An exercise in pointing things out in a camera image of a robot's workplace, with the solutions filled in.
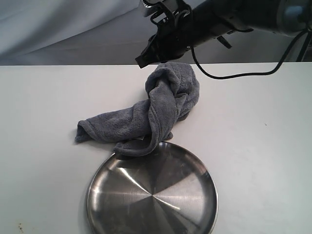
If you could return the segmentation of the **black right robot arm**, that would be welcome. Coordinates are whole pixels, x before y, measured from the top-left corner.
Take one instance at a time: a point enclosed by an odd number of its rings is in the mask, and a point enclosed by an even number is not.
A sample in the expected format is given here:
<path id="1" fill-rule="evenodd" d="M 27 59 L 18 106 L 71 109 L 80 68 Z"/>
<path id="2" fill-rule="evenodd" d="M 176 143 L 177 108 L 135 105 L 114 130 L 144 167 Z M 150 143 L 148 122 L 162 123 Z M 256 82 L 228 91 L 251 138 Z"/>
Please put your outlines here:
<path id="1" fill-rule="evenodd" d="M 183 0 L 142 0 L 144 16 L 157 32 L 136 58 L 140 68 L 181 58 L 211 39 L 254 29 L 294 36 L 312 25 L 310 0 L 205 0 L 192 8 Z"/>

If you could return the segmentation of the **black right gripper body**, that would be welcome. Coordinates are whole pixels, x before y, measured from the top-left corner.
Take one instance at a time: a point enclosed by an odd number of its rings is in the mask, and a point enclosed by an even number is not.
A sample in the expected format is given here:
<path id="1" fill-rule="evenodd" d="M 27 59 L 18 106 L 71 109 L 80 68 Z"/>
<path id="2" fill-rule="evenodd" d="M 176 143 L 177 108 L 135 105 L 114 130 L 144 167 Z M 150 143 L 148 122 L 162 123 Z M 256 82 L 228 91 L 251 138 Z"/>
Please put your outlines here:
<path id="1" fill-rule="evenodd" d="M 148 47 L 160 51 L 160 60 L 174 60 L 183 55 L 181 31 L 183 26 L 187 25 L 184 18 L 187 18 L 187 21 L 192 19 L 192 8 L 188 4 L 184 4 L 173 13 L 165 10 L 162 14 L 152 14 L 150 21 L 157 26 L 157 32 L 149 39 Z"/>

